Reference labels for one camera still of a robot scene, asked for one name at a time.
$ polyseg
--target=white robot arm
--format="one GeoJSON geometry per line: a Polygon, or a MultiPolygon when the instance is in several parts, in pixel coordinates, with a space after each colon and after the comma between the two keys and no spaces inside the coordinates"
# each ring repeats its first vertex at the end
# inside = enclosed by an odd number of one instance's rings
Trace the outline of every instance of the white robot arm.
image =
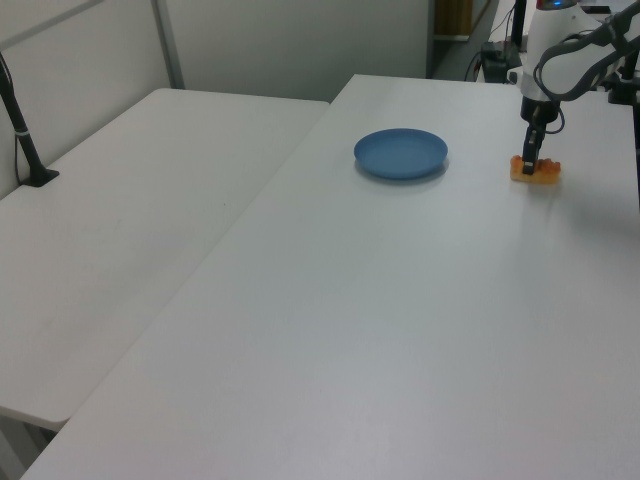
{"type": "Polygon", "coordinates": [[[601,24],[574,0],[538,0],[529,29],[520,115],[529,122],[523,173],[533,174],[560,102],[584,95],[640,49],[640,0],[601,24]]]}

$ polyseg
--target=floor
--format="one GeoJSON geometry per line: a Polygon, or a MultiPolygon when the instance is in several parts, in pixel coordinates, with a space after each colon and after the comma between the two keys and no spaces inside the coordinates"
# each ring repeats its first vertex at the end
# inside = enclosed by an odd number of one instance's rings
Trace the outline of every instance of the floor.
{"type": "Polygon", "coordinates": [[[491,32],[499,0],[491,0],[476,28],[466,42],[436,41],[433,46],[433,78],[464,81],[464,75],[473,56],[480,51],[491,32]]]}

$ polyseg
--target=tabletop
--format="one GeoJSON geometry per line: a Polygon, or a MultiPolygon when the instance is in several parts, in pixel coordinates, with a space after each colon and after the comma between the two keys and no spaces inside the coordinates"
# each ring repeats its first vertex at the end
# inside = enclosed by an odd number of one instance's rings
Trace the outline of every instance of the tabletop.
{"type": "Polygon", "coordinates": [[[158,90],[0,202],[0,414],[77,410],[327,108],[158,90]]]}
{"type": "Polygon", "coordinates": [[[509,179],[520,101],[352,79],[25,480],[635,478],[632,113],[566,104],[536,187],[509,179]],[[393,127],[446,171],[361,173],[393,127]]]}

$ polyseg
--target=cable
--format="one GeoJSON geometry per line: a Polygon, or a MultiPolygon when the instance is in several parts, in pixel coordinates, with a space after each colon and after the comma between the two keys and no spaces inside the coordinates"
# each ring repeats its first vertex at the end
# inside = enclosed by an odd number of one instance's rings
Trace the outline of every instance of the cable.
{"type": "Polygon", "coordinates": [[[514,8],[516,8],[516,7],[513,7],[509,11],[509,20],[507,20],[507,28],[504,29],[504,48],[505,48],[505,50],[507,48],[507,37],[509,36],[509,22],[511,21],[511,15],[513,15],[514,8]]]}
{"type": "Polygon", "coordinates": [[[464,81],[467,81],[467,78],[469,78],[469,71],[471,70],[471,65],[473,65],[473,62],[476,58],[478,58],[478,56],[480,55],[480,52],[476,52],[476,54],[473,56],[473,58],[471,59],[471,61],[469,62],[469,66],[467,67],[467,72],[464,74],[464,81]]]}
{"type": "Polygon", "coordinates": [[[16,173],[16,182],[18,182],[18,186],[22,185],[22,180],[20,180],[20,174],[18,173],[18,135],[14,135],[13,141],[14,153],[13,153],[13,169],[16,173]]]}
{"type": "Polygon", "coordinates": [[[494,28],[493,30],[491,30],[491,33],[489,34],[489,36],[493,35],[495,33],[495,31],[497,29],[499,29],[504,22],[507,20],[507,17],[511,16],[513,14],[513,11],[515,10],[516,6],[514,5],[513,7],[511,7],[511,10],[509,10],[507,12],[507,14],[504,16],[504,18],[502,19],[502,21],[500,22],[500,25],[498,25],[496,28],[494,28]]]}
{"type": "Polygon", "coordinates": [[[11,88],[13,88],[13,78],[11,78],[11,72],[9,71],[9,67],[7,66],[7,62],[5,62],[4,57],[2,56],[2,52],[0,52],[0,64],[2,64],[4,73],[7,75],[7,78],[9,79],[9,85],[11,85],[11,88]]]}
{"type": "MultiPolygon", "coordinates": [[[[2,69],[9,80],[9,86],[11,86],[11,90],[13,90],[13,78],[11,77],[11,72],[7,66],[7,62],[2,56],[2,52],[0,52],[0,65],[2,65],[2,69]]],[[[13,169],[16,174],[16,182],[18,183],[18,186],[20,186],[22,185],[22,181],[20,180],[20,174],[18,173],[18,135],[15,133],[13,135],[13,169]]]]}
{"type": "Polygon", "coordinates": [[[550,131],[544,132],[547,135],[556,135],[556,134],[560,133],[562,130],[564,130],[564,126],[566,125],[566,122],[565,122],[565,119],[564,119],[564,112],[560,108],[560,105],[558,105],[558,113],[560,114],[560,122],[561,122],[560,123],[560,128],[558,128],[557,130],[553,130],[552,132],[550,132],[550,131]]]}

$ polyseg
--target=blue plate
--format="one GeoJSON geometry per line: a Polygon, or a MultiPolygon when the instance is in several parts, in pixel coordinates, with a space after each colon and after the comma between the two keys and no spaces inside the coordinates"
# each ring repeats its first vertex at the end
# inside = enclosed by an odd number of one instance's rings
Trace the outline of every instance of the blue plate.
{"type": "Polygon", "coordinates": [[[442,167],[448,152],[447,144],[437,135],[411,128],[372,133],[353,150],[363,170],[391,180],[410,180],[434,173],[442,167]]]}

